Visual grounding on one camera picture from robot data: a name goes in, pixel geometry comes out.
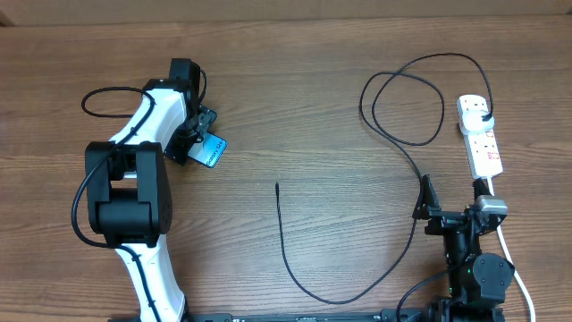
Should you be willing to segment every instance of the wooden table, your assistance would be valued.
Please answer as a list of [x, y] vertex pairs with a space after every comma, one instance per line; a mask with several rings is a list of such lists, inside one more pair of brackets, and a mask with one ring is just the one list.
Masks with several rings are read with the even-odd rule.
[[[193, 312], [232, 314], [377, 311], [443, 269], [442, 239], [420, 223], [407, 256], [361, 300], [332, 306], [290, 280], [282, 263], [274, 183], [282, 188], [286, 249], [300, 282], [344, 300], [372, 283], [408, 238], [416, 177], [397, 149], [358, 117], [375, 72], [420, 55], [460, 52], [484, 67], [495, 98], [509, 204], [503, 225], [539, 320], [572, 314], [572, 19], [570, 16], [155, 24], [0, 29], [0, 320], [105, 321], [137, 315], [123, 263], [74, 235], [72, 198], [83, 151], [123, 120], [96, 119], [81, 98], [104, 86], [141, 87], [164, 77], [172, 57], [208, 73], [214, 132], [229, 142], [215, 169], [167, 162], [174, 216], [169, 251]], [[475, 67], [445, 57], [410, 72], [434, 82], [445, 123], [429, 146], [407, 147], [431, 174], [445, 209], [472, 200], [455, 101], [485, 95]], [[382, 81], [375, 81], [379, 88]], [[373, 89], [366, 95], [370, 106]], [[105, 94], [92, 110], [129, 113], [133, 94]], [[405, 140], [430, 137], [440, 102], [429, 87], [396, 80], [383, 94], [382, 124]], [[81, 228], [88, 226], [85, 200]], [[101, 236], [90, 234], [101, 240]], [[495, 233], [484, 251], [501, 254]], [[446, 281], [407, 306], [445, 294]], [[503, 305], [526, 321], [513, 283]]]

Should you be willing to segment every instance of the power plug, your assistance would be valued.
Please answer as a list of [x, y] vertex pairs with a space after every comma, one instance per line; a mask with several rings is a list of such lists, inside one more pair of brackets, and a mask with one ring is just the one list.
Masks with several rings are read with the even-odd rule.
[[463, 95], [457, 100], [458, 126], [465, 135], [492, 130], [494, 116], [483, 121], [483, 116], [489, 114], [486, 99], [478, 95]]
[[477, 95], [464, 95], [458, 99], [457, 108], [473, 178], [492, 178], [502, 173], [501, 155], [492, 130], [494, 119], [488, 122], [482, 119], [482, 115], [489, 112], [486, 100]]

